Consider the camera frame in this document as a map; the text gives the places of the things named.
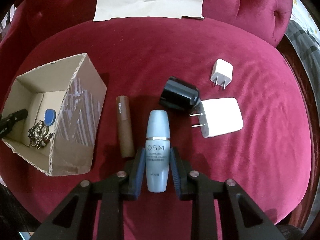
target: tufted backrest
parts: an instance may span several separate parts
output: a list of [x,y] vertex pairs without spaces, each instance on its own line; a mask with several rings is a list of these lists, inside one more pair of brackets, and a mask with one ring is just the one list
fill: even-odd
[[[7,35],[0,43],[2,82],[7,90],[29,52],[50,36],[92,20],[97,0],[17,0],[19,5]],[[292,0],[204,0],[203,16],[242,28],[273,46],[289,23]]]

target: open cardboard box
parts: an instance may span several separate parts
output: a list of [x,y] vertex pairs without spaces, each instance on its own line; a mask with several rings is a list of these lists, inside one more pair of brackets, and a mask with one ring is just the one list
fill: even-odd
[[[13,82],[3,116],[26,108],[28,117],[17,122],[3,141],[46,175],[87,173],[106,90],[86,53],[24,73]],[[49,127],[54,135],[44,148],[36,149],[30,146],[28,130],[44,120],[46,109],[57,113]]]

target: red velvet chair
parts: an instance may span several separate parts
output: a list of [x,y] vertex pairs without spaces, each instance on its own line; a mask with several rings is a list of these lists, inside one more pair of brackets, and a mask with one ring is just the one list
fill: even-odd
[[[187,116],[170,112],[172,145],[210,178],[237,180],[273,222],[289,214],[304,196],[311,166],[305,103],[290,67],[274,48],[289,22],[292,0],[204,0],[203,21],[92,22],[95,1],[20,0],[0,44],[0,63],[10,62],[2,90],[14,76],[82,52],[108,87],[88,174],[47,177],[0,144],[0,174],[27,210],[42,221],[81,180],[97,181],[120,170],[116,96],[130,97],[134,143],[141,146],[148,114],[159,108],[165,81],[174,75],[196,85],[202,100],[235,97],[244,128],[205,139],[191,130]],[[209,80],[218,58],[234,66],[225,91]],[[163,194],[152,194],[144,185],[139,200],[124,205],[126,238],[188,239],[190,211],[190,203],[177,200],[171,179]],[[161,227],[150,226],[150,218]]]

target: power adapter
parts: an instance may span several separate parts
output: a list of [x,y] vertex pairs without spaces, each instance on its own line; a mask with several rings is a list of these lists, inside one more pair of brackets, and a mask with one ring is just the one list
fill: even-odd
[[239,131],[243,127],[243,119],[235,98],[217,98],[201,101],[196,109],[199,124],[204,138]]
[[225,89],[232,80],[232,69],[233,66],[230,63],[219,58],[213,65],[210,80],[214,82],[215,85],[220,85]]

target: black cylindrical object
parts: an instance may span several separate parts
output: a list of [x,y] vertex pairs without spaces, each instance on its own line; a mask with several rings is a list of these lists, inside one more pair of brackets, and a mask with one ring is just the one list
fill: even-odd
[[159,104],[168,108],[192,112],[200,103],[199,90],[176,77],[170,77],[165,84]]

